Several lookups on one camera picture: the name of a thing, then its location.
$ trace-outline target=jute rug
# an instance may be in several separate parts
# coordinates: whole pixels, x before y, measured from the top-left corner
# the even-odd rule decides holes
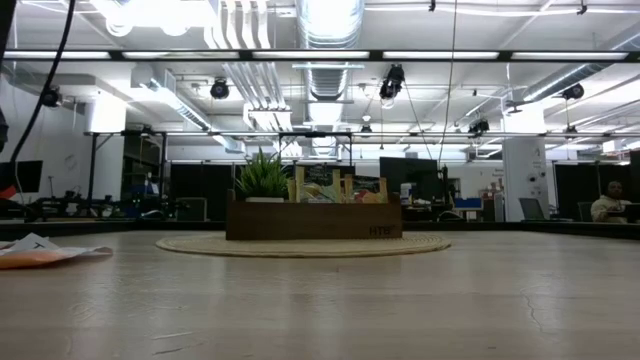
[[[176,236],[156,243],[161,249],[220,256],[330,258],[415,254],[443,250],[451,242],[423,232],[397,239],[227,241],[224,232]]]

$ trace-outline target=man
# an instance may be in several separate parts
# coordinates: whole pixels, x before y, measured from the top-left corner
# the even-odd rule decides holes
[[[619,181],[612,181],[607,186],[607,194],[591,205],[591,218],[593,222],[606,222],[613,224],[626,224],[625,217],[609,216],[608,211],[624,211],[624,206],[631,204],[630,201],[621,200],[622,184]]]

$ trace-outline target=wooden planter box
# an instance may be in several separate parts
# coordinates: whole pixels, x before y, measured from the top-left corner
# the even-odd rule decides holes
[[[247,203],[227,209],[227,240],[373,239],[402,237],[393,204]]]

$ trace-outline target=green plant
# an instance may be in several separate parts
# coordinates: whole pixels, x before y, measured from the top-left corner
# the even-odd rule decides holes
[[[282,172],[280,157],[268,157],[262,148],[255,160],[242,169],[237,182],[246,197],[282,198],[287,192],[287,177]]]

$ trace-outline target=white wall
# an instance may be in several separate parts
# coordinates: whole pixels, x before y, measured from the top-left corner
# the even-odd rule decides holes
[[[8,162],[29,122],[37,97],[0,79],[0,106],[9,124],[9,141],[0,154],[0,162]],[[50,196],[49,176],[53,176],[54,195],[80,186],[86,196],[89,183],[91,139],[83,135],[86,119],[64,109],[42,108],[38,121],[22,147],[18,161],[42,160],[40,192],[24,194],[25,201]]]

